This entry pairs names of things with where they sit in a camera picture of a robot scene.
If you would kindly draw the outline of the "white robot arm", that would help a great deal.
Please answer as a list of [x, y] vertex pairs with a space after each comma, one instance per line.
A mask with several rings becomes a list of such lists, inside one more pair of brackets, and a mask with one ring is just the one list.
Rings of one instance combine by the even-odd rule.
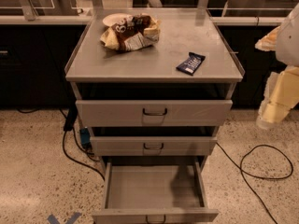
[[255, 48], [274, 51], [277, 60], [286, 65], [279, 74], [270, 74], [258, 111], [256, 124], [262, 129], [270, 129], [299, 104], [299, 4], [280, 26], [260, 39]]

